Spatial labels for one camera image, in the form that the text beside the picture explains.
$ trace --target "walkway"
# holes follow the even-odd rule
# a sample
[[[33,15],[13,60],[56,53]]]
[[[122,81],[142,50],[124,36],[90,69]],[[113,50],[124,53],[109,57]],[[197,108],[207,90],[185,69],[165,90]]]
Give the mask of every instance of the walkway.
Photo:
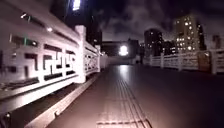
[[[223,128],[224,77],[116,66],[49,128]]]

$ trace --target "railing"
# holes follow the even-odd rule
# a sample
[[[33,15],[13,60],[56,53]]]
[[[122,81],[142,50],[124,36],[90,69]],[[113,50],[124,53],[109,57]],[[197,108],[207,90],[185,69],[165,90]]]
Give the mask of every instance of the railing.
[[[213,74],[224,72],[224,49],[150,56],[145,64],[161,68],[181,70],[211,70]]]
[[[85,27],[74,32],[37,3],[28,1],[28,7],[25,2],[0,2],[0,115],[100,72],[100,47],[85,41]],[[21,11],[42,16],[53,31],[27,22]]]
[[[224,50],[212,50],[212,73],[223,73],[224,72]]]

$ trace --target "bridge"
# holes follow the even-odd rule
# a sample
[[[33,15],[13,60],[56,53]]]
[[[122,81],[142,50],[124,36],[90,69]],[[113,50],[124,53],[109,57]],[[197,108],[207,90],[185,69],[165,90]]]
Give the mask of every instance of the bridge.
[[[90,45],[85,27],[71,30],[30,0],[0,8],[0,128],[224,126],[224,77],[215,75],[224,50],[200,53],[207,72],[198,52],[110,66],[119,58]]]

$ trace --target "tactile paving strip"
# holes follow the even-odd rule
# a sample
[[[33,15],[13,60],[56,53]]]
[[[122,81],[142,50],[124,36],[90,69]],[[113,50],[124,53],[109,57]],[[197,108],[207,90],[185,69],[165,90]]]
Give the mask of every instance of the tactile paving strip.
[[[108,96],[97,128],[152,128],[124,80],[110,78],[107,86]]]

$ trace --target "night sky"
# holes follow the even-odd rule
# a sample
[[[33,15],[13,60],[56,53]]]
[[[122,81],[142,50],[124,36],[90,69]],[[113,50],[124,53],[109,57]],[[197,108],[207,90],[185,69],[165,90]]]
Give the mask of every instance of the night sky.
[[[173,20],[191,12],[204,27],[207,40],[224,33],[223,0],[91,0],[101,20],[104,40],[143,40],[144,30],[159,28],[173,39]]]

